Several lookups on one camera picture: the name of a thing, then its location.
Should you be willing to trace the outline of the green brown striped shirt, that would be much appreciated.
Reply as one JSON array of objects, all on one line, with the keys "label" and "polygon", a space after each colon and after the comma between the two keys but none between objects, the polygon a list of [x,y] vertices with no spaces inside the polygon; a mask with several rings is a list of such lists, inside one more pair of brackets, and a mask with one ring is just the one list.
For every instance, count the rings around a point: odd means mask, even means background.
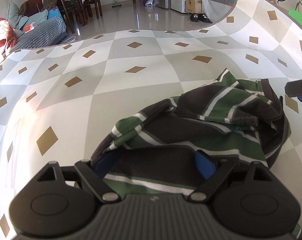
[{"label": "green brown striped shirt", "polygon": [[226,69],[208,85],[163,99],[119,120],[92,155],[120,159],[103,179],[120,196],[177,193],[205,182],[195,152],[271,167],[291,134],[283,98],[267,79],[236,79]]}]

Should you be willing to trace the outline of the checkered diamond pattern tablecloth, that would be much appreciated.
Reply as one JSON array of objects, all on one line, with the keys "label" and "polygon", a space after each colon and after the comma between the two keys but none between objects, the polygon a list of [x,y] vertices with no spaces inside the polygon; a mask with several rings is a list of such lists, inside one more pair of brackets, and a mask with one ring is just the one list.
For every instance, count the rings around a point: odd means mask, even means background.
[{"label": "checkered diamond pattern tablecloth", "polygon": [[0,62],[0,239],[15,236],[9,204],[48,161],[90,158],[118,120],[224,69],[284,96],[302,79],[301,26],[267,0],[237,0],[201,29],[122,28],[11,53]]}]

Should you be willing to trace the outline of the white cloth covered counter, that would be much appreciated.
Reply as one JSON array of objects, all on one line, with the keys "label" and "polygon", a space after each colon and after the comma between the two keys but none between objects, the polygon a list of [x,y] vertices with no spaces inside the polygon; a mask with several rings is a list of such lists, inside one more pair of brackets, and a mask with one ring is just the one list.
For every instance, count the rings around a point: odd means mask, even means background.
[{"label": "white cloth covered counter", "polygon": [[224,18],[235,0],[202,0],[202,11],[214,23]]}]

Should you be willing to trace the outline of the black slippers pair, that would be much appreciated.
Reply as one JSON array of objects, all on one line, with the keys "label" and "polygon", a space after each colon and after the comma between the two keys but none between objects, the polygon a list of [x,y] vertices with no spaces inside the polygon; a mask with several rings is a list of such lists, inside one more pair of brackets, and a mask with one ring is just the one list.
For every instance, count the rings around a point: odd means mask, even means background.
[{"label": "black slippers pair", "polygon": [[211,20],[206,16],[206,14],[191,14],[190,20],[192,22],[204,22],[204,23],[212,23]]}]

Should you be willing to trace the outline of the brown cardboard box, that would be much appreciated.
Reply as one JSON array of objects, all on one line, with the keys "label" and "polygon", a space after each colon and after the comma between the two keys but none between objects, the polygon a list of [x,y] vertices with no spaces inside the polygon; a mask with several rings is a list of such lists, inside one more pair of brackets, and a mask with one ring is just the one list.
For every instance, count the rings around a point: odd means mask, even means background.
[{"label": "brown cardboard box", "polygon": [[202,0],[186,0],[185,10],[192,14],[202,13]]}]

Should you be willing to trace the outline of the checkered fabric sofa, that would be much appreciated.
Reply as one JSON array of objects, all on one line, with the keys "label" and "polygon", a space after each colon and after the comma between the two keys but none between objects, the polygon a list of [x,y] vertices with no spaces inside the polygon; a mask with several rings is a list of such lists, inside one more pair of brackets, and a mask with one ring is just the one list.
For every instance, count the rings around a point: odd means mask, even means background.
[{"label": "checkered fabric sofa", "polygon": [[53,46],[66,36],[64,21],[61,18],[53,17],[19,37],[17,43],[7,52],[7,55],[19,49],[37,49]]}]

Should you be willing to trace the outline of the red knitted cloth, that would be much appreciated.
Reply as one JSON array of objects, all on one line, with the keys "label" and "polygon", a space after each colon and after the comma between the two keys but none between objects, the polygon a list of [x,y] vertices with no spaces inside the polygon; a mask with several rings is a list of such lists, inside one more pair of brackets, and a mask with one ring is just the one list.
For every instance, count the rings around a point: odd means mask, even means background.
[{"label": "red knitted cloth", "polygon": [[9,22],[0,18],[0,55],[10,51],[17,43],[18,37]]}]

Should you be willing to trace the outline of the dark wooden dining chair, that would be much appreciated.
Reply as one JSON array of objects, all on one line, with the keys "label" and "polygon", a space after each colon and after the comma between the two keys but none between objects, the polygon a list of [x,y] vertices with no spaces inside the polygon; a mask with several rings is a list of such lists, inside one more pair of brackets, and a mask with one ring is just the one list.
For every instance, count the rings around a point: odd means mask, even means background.
[{"label": "dark wooden dining chair", "polygon": [[62,18],[65,25],[74,33],[75,20],[85,26],[86,20],[92,17],[92,4],[95,6],[96,17],[101,17],[103,15],[101,0],[43,0],[43,10],[47,10],[49,16]]}]

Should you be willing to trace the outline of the plastic bag on floor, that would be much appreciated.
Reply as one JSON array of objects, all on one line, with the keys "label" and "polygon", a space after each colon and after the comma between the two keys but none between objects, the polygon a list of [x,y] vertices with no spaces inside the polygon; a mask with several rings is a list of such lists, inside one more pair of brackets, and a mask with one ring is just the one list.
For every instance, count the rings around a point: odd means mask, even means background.
[{"label": "plastic bag on floor", "polygon": [[156,7],[158,5],[157,0],[143,0],[143,6],[147,8]]}]

